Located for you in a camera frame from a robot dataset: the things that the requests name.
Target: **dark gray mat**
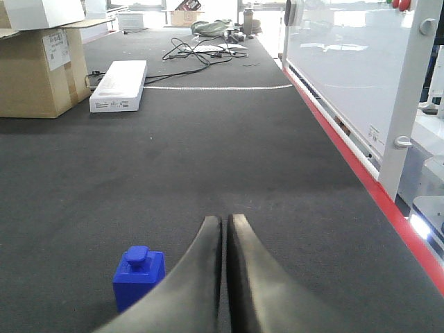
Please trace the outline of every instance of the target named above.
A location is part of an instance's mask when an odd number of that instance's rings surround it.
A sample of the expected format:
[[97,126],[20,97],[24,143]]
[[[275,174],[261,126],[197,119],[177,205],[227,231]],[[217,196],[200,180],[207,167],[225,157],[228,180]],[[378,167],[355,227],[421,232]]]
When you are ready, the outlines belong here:
[[[151,73],[188,67],[193,60],[156,60],[175,34],[98,40],[85,46],[89,66],[137,59],[140,43],[150,45]],[[162,84],[288,83],[257,40],[248,43],[249,59]],[[2,332],[92,330],[115,315],[111,281],[127,247],[162,250],[171,268],[204,215],[233,212],[362,332],[444,326],[443,298],[294,88],[149,89],[126,114],[90,115],[84,101],[55,120],[0,119],[0,145]]]

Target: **black cable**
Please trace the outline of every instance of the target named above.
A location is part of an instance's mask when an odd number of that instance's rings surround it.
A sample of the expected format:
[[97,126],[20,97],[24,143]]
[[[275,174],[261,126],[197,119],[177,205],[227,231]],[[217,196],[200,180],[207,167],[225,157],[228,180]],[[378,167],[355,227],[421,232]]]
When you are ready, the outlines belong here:
[[[211,42],[211,41],[216,40],[218,38],[223,39],[223,41],[225,42],[225,45],[227,46],[226,49],[224,49],[223,47],[220,46],[221,50],[218,50],[218,51],[213,51],[213,52],[209,52],[209,51],[208,52],[196,52],[195,51],[195,49],[198,46],[200,46],[202,43]],[[206,40],[201,40],[196,46],[190,46],[188,43],[183,42],[182,40],[180,40],[179,38],[176,38],[176,37],[171,38],[171,43],[172,43],[172,45],[174,45],[174,47],[172,48],[172,50],[166,52],[162,56],[162,60],[173,60],[176,58],[188,58],[189,56],[195,56],[196,59],[199,60],[199,62],[201,62],[203,64],[203,66],[200,68],[197,68],[197,69],[190,69],[188,71],[181,71],[179,73],[174,73],[174,74],[162,74],[162,75],[156,75],[156,76],[147,76],[147,77],[145,77],[145,83],[144,83],[145,85],[149,85],[154,82],[165,80],[167,78],[172,78],[174,76],[184,76],[184,75],[195,74],[200,71],[203,71],[204,69],[207,69],[208,67],[210,67],[212,65],[217,65],[217,64],[222,64],[224,62],[229,62],[233,58],[247,58],[248,57],[248,53],[246,53],[246,52],[232,51],[230,49],[230,47],[228,46],[228,41],[224,38],[224,36],[216,36],[216,37],[209,38]],[[228,59],[212,62],[209,59],[207,59],[205,56],[209,56],[211,58],[228,58]],[[87,76],[88,77],[92,76],[92,77],[97,78],[98,76],[102,76],[105,74],[106,73],[103,73],[101,71],[92,71],[92,73],[88,74]]]
[[[198,53],[198,52],[194,51],[196,49],[196,47],[200,46],[202,43],[204,43],[204,42],[211,42],[212,40],[215,40],[217,38],[223,38],[223,40],[224,40],[224,42],[225,42],[225,44],[227,46],[227,50],[228,50],[227,53],[230,55],[229,59],[212,62],[212,61],[208,60],[203,55],[203,54],[205,54],[205,55],[208,56],[209,54],[207,52],[204,52],[204,53],[199,52]],[[151,78],[154,78],[155,80],[151,80],[151,81],[148,81],[148,82],[145,81],[145,85],[149,85],[151,83],[158,82],[158,81],[161,81],[161,80],[165,80],[167,78],[171,78],[171,77],[174,77],[174,76],[195,74],[195,73],[198,73],[200,71],[203,71],[204,69],[207,69],[209,66],[221,64],[223,62],[228,62],[228,61],[231,61],[233,58],[236,58],[236,57],[233,56],[232,52],[230,51],[230,48],[228,47],[227,40],[224,37],[222,37],[222,36],[217,36],[217,37],[213,37],[213,38],[210,38],[210,39],[202,40],[196,46],[190,46],[188,43],[183,42],[182,40],[180,40],[179,38],[176,38],[176,37],[171,38],[171,43],[172,43],[172,45],[174,45],[174,47],[172,48],[172,50],[168,51],[167,53],[165,53],[162,56],[163,60],[172,60],[172,59],[175,59],[175,58],[188,58],[189,56],[193,55],[193,56],[196,56],[196,59],[199,60],[201,63],[203,63],[204,66],[201,67],[201,68],[198,68],[198,69],[192,69],[192,70],[189,70],[189,71],[181,71],[179,73],[174,73],[174,74],[163,74],[163,75],[156,75],[156,76],[147,76],[146,77],[147,80],[149,80]],[[218,54],[218,53],[220,53],[222,51],[223,51],[223,48],[221,48],[220,51],[216,51],[216,54]]]

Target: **red trim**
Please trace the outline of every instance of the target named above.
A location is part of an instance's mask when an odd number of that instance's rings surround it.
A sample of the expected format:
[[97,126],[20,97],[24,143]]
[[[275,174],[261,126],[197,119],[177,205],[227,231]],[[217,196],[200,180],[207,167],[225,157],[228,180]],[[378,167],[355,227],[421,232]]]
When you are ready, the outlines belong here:
[[287,68],[284,68],[284,73],[295,85],[302,99],[307,104],[323,130],[327,133],[328,137],[338,148],[344,160],[346,160],[364,187],[367,188],[368,193],[377,203],[381,211],[385,214],[388,221],[390,221],[391,225],[395,228],[396,232],[407,245],[409,250],[413,253],[415,258],[419,261],[420,265],[424,268],[430,279],[432,279],[436,288],[438,288],[438,290],[444,296],[444,268],[424,244],[424,241],[416,234],[410,223],[406,223],[401,211],[398,209],[398,207],[396,207],[395,203],[385,192],[381,184],[369,174],[364,165],[358,160],[335,129],[333,129],[330,123],[324,118],[301,86],[299,86],[299,84],[292,78],[291,72]]

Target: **light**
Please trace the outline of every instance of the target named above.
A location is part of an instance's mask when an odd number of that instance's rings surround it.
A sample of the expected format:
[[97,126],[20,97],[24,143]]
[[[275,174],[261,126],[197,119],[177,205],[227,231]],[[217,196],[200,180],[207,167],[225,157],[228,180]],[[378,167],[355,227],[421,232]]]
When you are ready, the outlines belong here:
[[413,26],[413,18],[415,15],[415,11],[411,10],[408,12],[402,12],[404,17],[402,18],[401,27],[410,29]]
[[423,239],[427,239],[432,233],[430,227],[418,215],[412,214],[410,216],[410,224]]
[[335,26],[348,26],[352,28],[362,28],[366,26],[366,13],[365,11],[345,11],[334,12],[334,25]]
[[337,44],[337,45],[327,45],[321,43],[304,43],[300,45],[301,49],[307,49],[310,47],[318,47],[322,49],[324,52],[329,50],[333,51],[364,51],[368,48],[368,46],[356,45],[356,44]]

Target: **white label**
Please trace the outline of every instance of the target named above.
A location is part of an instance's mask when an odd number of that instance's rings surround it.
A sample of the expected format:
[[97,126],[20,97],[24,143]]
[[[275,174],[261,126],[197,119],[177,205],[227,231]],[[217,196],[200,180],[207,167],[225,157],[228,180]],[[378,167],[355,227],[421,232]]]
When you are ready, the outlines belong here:
[[385,143],[379,139],[379,130],[376,129],[373,125],[370,125],[370,128],[368,129],[368,138],[370,142],[374,142],[381,144],[382,146],[385,146]]
[[50,71],[71,61],[67,34],[63,30],[43,37],[43,45]]
[[104,108],[129,108],[129,101],[111,101],[111,102],[96,102],[96,109],[104,109]]

